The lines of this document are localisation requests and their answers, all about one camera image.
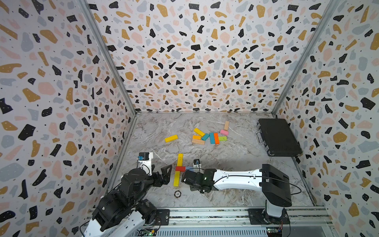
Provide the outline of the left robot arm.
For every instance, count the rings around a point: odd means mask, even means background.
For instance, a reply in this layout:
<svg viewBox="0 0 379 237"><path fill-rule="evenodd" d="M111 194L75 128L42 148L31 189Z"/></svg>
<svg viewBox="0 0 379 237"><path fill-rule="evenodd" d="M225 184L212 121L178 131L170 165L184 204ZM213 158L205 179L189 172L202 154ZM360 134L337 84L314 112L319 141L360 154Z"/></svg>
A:
<svg viewBox="0 0 379 237"><path fill-rule="evenodd" d="M161 226L168 225L170 211L158 210L145 198L152 187L169 184L172 166L160 172L135 168L104 197L81 230L84 237L155 237Z"/></svg>

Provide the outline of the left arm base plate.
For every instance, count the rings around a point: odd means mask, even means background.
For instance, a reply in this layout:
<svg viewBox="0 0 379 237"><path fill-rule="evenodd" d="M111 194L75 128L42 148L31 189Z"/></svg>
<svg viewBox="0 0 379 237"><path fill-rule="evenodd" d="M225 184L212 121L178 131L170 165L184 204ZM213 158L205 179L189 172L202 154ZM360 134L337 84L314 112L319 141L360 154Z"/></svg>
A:
<svg viewBox="0 0 379 237"><path fill-rule="evenodd" d="M158 209L154 214L152 221L148 223L149 226L168 226L170 209Z"/></svg>

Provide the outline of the red block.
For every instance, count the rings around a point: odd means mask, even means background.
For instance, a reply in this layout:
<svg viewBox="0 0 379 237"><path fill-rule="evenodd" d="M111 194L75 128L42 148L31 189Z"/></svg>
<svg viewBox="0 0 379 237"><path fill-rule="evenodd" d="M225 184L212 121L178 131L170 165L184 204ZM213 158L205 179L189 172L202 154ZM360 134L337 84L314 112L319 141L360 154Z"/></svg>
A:
<svg viewBox="0 0 379 237"><path fill-rule="evenodd" d="M186 167L185 166L177 166L175 171L178 171L178 172L185 172L186 171Z"/></svg>

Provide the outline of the pink block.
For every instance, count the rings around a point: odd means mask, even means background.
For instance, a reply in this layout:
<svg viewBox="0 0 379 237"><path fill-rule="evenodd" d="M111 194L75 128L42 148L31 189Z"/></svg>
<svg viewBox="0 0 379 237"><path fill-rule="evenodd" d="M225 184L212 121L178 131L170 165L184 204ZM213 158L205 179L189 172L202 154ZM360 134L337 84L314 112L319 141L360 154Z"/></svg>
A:
<svg viewBox="0 0 379 237"><path fill-rule="evenodd" d="M224 136L228 136L229 132L227 130L220 130L220 133L223 134Z"/></svg>

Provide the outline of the lime yellow block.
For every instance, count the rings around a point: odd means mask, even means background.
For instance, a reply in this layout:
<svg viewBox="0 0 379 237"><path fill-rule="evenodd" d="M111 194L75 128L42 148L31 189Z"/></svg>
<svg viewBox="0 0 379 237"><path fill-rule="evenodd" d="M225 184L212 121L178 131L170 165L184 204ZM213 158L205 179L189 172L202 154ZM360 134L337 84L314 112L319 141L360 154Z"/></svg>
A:
<svg viewBox="0 0 379 237"><path fill-rule="evenodd" d="M173 186L178 187L180 183L180 171L175 171Z"/></svg>

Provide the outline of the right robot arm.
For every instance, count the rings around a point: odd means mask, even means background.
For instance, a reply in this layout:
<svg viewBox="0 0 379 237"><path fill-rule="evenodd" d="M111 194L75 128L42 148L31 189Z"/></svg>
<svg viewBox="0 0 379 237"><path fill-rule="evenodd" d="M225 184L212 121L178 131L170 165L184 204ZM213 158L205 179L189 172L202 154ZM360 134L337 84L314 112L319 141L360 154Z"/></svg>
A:
<svg viewBox="0 0 379 237"><path fill-rule="evenodd" d="M263 214L267 220L282 218L284 209L292 206L292 196L302 192L290 183L288 175L270 164L249 171L192 168L184 172L181 182L202 194L226 189L261 192L266 198Z"/></svg>

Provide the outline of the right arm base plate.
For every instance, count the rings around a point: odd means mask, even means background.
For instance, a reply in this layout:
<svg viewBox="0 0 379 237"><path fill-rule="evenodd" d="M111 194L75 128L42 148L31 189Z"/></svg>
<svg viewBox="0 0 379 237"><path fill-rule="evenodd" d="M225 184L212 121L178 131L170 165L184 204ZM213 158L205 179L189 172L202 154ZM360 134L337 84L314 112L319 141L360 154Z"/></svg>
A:
<svg viewBox="0 0 379 237"><path fill-rule="evenodd" d="M251 225L281 225L290 224L286 209L282 209L279 217L269 216L264 208L248 209L248 218Z"/></svg>

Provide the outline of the green block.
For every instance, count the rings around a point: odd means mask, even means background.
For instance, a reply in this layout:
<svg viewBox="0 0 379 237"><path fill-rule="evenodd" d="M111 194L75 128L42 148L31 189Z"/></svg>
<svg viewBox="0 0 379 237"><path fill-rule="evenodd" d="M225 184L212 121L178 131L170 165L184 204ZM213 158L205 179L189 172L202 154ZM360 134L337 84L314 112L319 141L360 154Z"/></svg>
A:
<svg viewBox="0 0 379 237"><path fill-rule="evenodd" d="M227 139L226 136L219 136L219 141L227 141Z"/></svg>

